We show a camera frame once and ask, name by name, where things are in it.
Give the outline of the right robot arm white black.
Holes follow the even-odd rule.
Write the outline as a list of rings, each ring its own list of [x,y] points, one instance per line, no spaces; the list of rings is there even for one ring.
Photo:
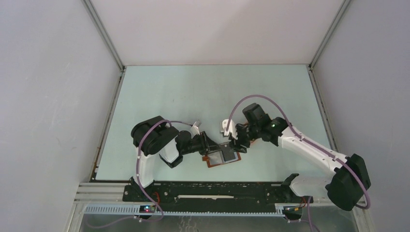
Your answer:
[[[235,124],[232,119],[221,123],[221,133],[229,137],[230,147],[246,153],[252,141],[261,139],[303,157],[325,174],[324,177],[307,177],[295,174],[281,189],[282,198],[294,202],[302,196],[326,197],[345,211],[359,207],[371,181],[364,159],[353,154],[346,156],[306,137],[282,117],[272,119],[259,104],[243,109],[247,122]]]

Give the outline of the brown leather card holder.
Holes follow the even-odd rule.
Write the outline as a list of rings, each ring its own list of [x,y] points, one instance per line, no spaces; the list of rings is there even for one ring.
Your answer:
[[[229,143],[220,144],[220,150],[205,154],[202,161],[207,164],[208,168],[226,165],[229,163],[241,161],[239,152],[235,152],[230,148]]]

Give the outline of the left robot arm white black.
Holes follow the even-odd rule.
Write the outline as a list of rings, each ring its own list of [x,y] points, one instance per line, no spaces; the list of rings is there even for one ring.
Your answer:
[[[190,130],[178,130],[173,124],[181,121],[169,121],[156,116],[136,124],[131,130],[133,145],[136,148],[137,162],[133,176],[138,185],[134,195],[141,201],[148,201],[153,195],[154,158],[156,156],[170,168],[179,165],[183,156],[199,153],[202,156],[221,151],[221,145],[211,140],[206,132],[200,131],[200,121],[186,123]]]

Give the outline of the black credit card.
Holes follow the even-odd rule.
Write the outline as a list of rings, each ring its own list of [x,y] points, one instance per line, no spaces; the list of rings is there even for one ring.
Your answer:
[[[221,144],[222,160],[224,163],[238,160],[238,156],[230,149],[229,143]]]

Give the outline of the pink oval tray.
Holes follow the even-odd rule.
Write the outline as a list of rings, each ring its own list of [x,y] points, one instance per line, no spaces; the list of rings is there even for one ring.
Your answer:
[[[250,145],[255,142],[257,139],[260,138],[260,131],[261,128],[256,124],[250,124],[249,122],[244,124],[244,133],[245,133],[245,143],[246,147],[250,147]]]

